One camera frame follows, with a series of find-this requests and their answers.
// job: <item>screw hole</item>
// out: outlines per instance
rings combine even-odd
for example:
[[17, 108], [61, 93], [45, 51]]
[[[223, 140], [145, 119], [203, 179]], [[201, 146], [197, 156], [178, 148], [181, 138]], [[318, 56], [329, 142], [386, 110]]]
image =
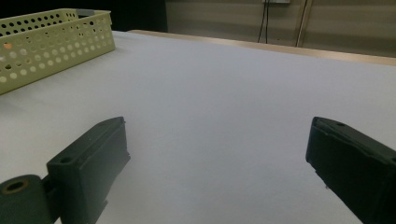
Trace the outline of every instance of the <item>screw hole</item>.
[[11, 182], [3, 188], [2, 192], [4, 194], [16, 193], [16, 192], [21, 191], [22, 189], [26, 188], [28, 186], [28, 183], [29, 183], [28, 180], [25, 180], [25, 179]]
[[61, 159], [61, 163], [68, 163], [70, 162], [72, 159], [70, 157], [65, 157], [63, 159]]

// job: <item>black cable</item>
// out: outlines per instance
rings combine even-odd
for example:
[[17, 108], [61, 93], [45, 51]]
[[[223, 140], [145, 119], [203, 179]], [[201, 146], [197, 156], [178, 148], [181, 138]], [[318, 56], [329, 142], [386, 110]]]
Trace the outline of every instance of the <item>black cable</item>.
[[265, 24], [265, 44], [268, 44], [268, 9], [270, 8], [270, 0], [268, 0], [267, 5], [267, 23]]
[[[266, 3], [267, 3], [267, 0], [264, 1], [264, 10], [262, 11], [262, 26], [264, 25]], [[259, 39], [257, 40], [257, 43], [260, 43], [260, 37], [262, 37], [262, 26], [260, 28], [260, 34], [259, 34]]]

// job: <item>perforated basket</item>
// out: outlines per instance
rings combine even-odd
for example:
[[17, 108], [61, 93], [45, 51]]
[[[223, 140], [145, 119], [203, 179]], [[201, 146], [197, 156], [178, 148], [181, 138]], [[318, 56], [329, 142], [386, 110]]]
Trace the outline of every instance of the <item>perforated basket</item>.
[[62, 8], [0, 20], [0, 94], [115, 48], [109, 11]]

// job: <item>white tabletop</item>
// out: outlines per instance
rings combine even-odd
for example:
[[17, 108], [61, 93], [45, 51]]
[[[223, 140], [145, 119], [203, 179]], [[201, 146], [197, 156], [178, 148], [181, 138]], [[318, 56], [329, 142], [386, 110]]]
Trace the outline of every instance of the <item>white tabletop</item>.
[[311, 119], [396, 148], [396, 66], [114, 33], [117, 49], [0, 96], [0, 182], [124, 116], [132, 161], [98, 223], [360, 223], [305, 162]]

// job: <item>gray wall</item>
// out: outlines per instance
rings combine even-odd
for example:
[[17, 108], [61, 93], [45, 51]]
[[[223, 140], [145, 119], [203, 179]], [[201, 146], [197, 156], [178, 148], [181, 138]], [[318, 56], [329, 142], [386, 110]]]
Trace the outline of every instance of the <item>gray wall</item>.
[[[303, 48], [396, 57], [396, 0], [313, 0]], [[295, 46], [305, 0], [271, 5], [268, 43]], [[261, 0], [167, 0], [169, 33], [257, 42]]]

